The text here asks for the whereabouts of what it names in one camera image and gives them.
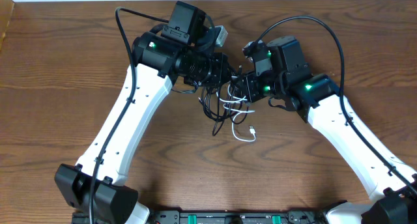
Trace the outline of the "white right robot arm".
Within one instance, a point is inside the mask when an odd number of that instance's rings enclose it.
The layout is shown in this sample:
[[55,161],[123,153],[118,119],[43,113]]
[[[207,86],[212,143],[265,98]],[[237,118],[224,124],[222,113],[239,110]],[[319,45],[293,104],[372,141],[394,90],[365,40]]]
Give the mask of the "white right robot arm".
[[364,124],[338,85],[326,74],[314,76],[294,36],[249,42],[244,55],[254,64],[242,80],[242,95],[284,100],[321,133],[361,181],[371,201],[341,201],[324,209],[325,223],[415,223],[416,170],[401,161]]

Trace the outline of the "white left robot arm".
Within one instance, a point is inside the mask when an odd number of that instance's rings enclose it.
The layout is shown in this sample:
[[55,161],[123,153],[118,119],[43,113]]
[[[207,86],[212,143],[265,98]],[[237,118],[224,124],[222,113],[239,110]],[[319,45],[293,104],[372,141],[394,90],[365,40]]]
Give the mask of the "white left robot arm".
[[73,223],[145,223],[151,212],[126,186],[132,158],[152,116],[182,77],[194,92],[231,79],[227,31],[201,9],[179,1],[168,20],[126,44],[130,61],[122,90],[102,128],[75,165],[62,164],[55,183]]

